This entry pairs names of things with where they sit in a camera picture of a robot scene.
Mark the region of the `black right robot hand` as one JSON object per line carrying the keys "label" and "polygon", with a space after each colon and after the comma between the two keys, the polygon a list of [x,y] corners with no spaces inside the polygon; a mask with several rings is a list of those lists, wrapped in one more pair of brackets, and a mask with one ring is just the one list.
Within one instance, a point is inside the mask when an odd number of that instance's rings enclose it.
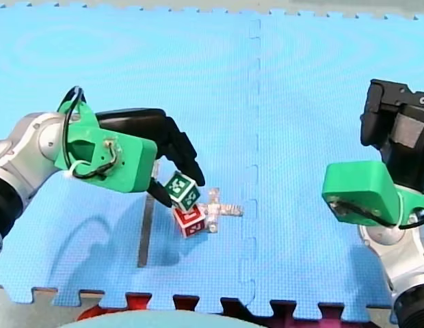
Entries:
{"label": "black right robot hand", "polygon": [[360,121],[361,144],[380,152],[393,182],[424,194],[424,92],[373,79]]}

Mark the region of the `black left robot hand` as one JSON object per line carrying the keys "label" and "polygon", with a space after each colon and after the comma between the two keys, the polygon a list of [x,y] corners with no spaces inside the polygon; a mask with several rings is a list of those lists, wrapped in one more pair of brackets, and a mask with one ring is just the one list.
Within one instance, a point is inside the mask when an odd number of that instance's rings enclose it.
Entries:
{"label": "black left robot hand", "polygon": [[164,186],[152,177],[155,160],[165,156],[199,187],[204,176],[196,162],[196,150],[186,133],[162,109],[119,109],[96,114],[101,134],[114,142],[117,157],[101,187],[121,193],[146,191],[170,208],[172,200]]}

